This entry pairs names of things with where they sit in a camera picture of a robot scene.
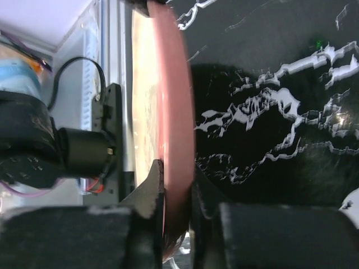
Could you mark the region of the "pink cream branch plate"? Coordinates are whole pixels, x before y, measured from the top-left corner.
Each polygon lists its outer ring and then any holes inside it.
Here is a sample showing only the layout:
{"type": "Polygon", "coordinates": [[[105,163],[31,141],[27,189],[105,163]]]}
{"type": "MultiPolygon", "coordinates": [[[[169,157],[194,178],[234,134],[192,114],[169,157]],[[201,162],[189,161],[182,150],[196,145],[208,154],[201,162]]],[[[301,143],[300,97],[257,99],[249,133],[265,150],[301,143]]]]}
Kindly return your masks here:
{"type": "Polygon", "coordinates": [[[162,261],[180,247],[190,219],[195,177],[194,97],[186,42],[165,1],[138,1],[137,11],[154,26],[155,66],[159,75],[159,146],[164,168],[162,261]]]}

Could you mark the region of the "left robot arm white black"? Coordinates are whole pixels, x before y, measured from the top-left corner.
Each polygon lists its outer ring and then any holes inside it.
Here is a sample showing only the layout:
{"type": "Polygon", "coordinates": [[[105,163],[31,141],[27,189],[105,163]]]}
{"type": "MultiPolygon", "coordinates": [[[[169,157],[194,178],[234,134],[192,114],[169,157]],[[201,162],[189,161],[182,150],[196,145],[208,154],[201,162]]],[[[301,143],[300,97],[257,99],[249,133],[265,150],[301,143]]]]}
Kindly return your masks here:
{"type": "Polygon", "coordinates": [[[95,193],[109,187],[124,196],[122,91],[111,84],[93,101],[92,127],[57,128],[45,104],[1,92],[1,183],[53,188],[64,178],[95,179],[95,193]]]}

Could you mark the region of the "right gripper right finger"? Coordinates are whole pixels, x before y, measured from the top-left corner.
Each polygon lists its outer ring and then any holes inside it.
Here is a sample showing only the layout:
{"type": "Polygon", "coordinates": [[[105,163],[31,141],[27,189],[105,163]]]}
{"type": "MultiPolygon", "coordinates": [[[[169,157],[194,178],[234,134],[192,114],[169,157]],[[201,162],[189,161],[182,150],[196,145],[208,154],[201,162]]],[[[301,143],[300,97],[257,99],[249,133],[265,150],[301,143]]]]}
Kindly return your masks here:
{"type": "Polygon", "coordinates": [[[244,205],[195,169],[193,268],[357,268],[358,230],[327,207],[244,205]]]}

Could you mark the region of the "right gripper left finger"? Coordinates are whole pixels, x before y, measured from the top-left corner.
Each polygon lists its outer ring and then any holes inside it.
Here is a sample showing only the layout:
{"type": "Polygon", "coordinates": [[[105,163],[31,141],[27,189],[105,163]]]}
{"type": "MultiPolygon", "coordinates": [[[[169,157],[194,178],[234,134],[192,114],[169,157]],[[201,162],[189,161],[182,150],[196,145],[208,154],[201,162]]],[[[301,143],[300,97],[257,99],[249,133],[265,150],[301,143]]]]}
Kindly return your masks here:
{"type": "Polygon", "coordinates": [[[164,168],[117,205],[18,207],[1,217],[2,268],[161,268],[164,168]]]}

